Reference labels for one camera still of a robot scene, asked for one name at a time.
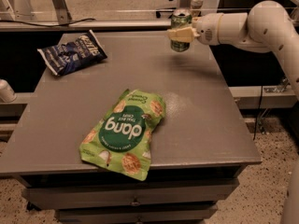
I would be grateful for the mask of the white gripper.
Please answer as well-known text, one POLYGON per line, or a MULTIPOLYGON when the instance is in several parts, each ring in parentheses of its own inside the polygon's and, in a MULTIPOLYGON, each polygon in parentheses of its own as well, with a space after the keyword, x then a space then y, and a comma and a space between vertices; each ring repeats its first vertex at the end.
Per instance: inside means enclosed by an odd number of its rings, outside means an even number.
POLYGON ((194 39, 205 45, 219 45, 219 26, 222 13, 209 13, 192 19, 192 27, 168 29, 167 35, 172 41, 191 43, 194 39))

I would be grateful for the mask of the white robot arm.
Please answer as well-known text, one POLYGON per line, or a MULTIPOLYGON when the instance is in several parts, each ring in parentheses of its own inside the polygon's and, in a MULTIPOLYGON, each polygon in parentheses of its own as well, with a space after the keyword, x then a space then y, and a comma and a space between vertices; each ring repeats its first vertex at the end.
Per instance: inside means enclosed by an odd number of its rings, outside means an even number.
MULTIPOLYGON (((205 45, 231 45, 252 52, 272 52, 292 90, 299 98, 299 34, 285 8, 274 1, 263 1, 249 13, 210 13, 188 24, 167 31, 174 42, 191 43, 197 39, 205 45)), ((281 216, 272 223, 253 211, 240 212, 225 219, 215 216, 208 224, 299 224, 299 161, 287 169, 288 178, 281 216)))

